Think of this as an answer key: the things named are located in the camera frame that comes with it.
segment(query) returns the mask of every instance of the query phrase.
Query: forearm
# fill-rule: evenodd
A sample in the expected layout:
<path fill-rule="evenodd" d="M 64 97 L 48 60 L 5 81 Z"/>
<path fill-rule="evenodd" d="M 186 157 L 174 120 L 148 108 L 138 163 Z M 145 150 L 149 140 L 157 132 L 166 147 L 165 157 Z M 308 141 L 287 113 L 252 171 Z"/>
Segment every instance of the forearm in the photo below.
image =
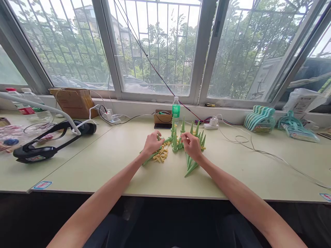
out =
<path fill-rule="evenodd" d="M 47 248 L 82 247 L 121 197 L 148 156 L 145 152 L 141 153 L 97 190 L 62 226 Z"/>
<path fill-rule="evenodd" d="M 264 200 L 239 180 L 221 170 L 207 158 L 196 161 L 216 182 L 238 211 L 248 219 L 273 247 L 305 247 L 291 227 Z"/>

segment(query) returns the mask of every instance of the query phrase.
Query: hand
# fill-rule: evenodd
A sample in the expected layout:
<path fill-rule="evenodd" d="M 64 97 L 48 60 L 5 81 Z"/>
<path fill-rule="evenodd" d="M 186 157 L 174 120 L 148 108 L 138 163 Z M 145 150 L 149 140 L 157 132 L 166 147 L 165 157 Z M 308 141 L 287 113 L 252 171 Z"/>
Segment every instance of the hand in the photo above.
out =
<path fill-rule="evenodd" d="M 184 144 L 185 152 L 194 160 L 197 161 L 202 156 L 200 140 L 191 133 L 183 133 L 181 135 Z"/>
<path fill-rule="evenodd" d="M 160 149 L 161 145 L 164 142 L 164 139 L 158 141 L 157 134 L 159 134 L 159 136 L 161 137 L 161 133 L 159 131 L 154 131 L 153 133 L 147 135 L 143 151 L 148 153 L 148 155 L 151 155 L 153 154 L 153 152 Z"/>

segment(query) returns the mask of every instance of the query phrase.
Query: window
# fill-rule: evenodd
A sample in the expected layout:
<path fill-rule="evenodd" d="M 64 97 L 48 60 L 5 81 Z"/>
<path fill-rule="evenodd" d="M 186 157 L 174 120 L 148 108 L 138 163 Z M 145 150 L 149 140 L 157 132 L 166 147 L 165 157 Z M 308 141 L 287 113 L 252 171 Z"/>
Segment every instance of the window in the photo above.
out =
<path fill-rule="evenodd" d="M 28 85 L 1 45 L 0 84 Z"/>
<path fill-rule="evenodd" d="M 207 98 L 266 101 L 312 2 L 230 1 Z"/>
<path fill-rule="evenodd" d="M 9 4 L 54 86 L 114 89 L 91 1 Z"/>
<path fill-rule="evenodd" d="M 124 78 L 122 91 L 171 94 L 141 52 L 130 28 L 174 94 L 188 96 L 201 1 L 109 0 L 109 6 Z"/>
<path fill-rule="evenodd" d="M 4 51 L 43 94 L 69 86 L 173 101 L 153 66 L 184 104 L 274 107 L 294 88 L 331 92 L 330 0 L 1 0 L 0 8 Z M 12 35 L 1 35 L 5 25 Z"/>
<path fill-rule="evenodd" d="M 287 102 L 290 93 L 298 88 L 320 92 L 325 98 L 331 96 L 331 24 L 328 25 L 318 43 L 300 67 L 293 82 L 289 84 L 280 98 Z"/>

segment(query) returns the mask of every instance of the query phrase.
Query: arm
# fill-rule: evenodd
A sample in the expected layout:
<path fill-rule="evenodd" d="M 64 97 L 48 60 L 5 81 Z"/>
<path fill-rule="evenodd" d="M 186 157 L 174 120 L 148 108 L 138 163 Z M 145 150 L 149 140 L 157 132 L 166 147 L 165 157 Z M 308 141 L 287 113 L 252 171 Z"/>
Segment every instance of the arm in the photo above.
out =
<path fill-rule="evenodd" d="M 157 140 L 157 133 L 159 132 L 155 131 L 147 136 L 145 147 L 139 156 L 95 192 L 62 226 L 47 248 L 83 247 L 121 197 L 140 166 L 164 142 L 164 139 Z"/>
<path fill-rule="evenodd" d="M 264 235 L 272 247 L 306 247 L 272 207 L 202 154 L 197 137 L 184 133 L 182 141 L 186 153 L 211 176 L 230 202 Z"/>

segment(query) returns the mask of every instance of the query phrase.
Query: wall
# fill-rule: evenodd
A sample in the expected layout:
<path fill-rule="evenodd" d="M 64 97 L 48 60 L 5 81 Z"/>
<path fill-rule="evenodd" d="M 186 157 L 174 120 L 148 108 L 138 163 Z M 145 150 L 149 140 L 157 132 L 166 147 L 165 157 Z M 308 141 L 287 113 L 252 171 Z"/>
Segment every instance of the wall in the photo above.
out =
<path fill-rule="evenodd" d="M 55 107 L 55 98 L 51 95 L 40 96 L 44 103 L 48 106 Z M 100 98 L 93 98 L 95 104 L 103 104 Z M 156 102 L 138 102 L 138 101 L 123 101 L 123 100 L 104 100 L 106 107 L 112 109 L 115 114 L 125 114 L 130 117 L 134 117 L 142 114 L 152 114 L 156 109 L 171 110 L 171 103 L 156 103 Z M 229 108 L 229 107 L 204 107 L 196 105 L 187 105 L 187 107 L 194 112 L 201 119 L 205 119 L 209 116 L 216 116 L 217 114 L 222 114 L 223 118 L 231 123 L 242 124 L 245 117 L 251 111 L 242 108 Z M 15 106 L 8 100 L 0 98 L 0 110 L 16 110 Z M 283 111 L 276 111 L 275 117 L 283 116 Z M 197 118 L 181 106 L 180 118 L 185 116 L 185 120 L 193 121 Z M 144 118 L 152 118 L 152 116 L 142 116 Z M 310 113 L 305 116 L 305 119 L 311 120 L 319 127 L 330 127 L 331 126 L 331 114 L 320 114 L 320 113 Z"/>

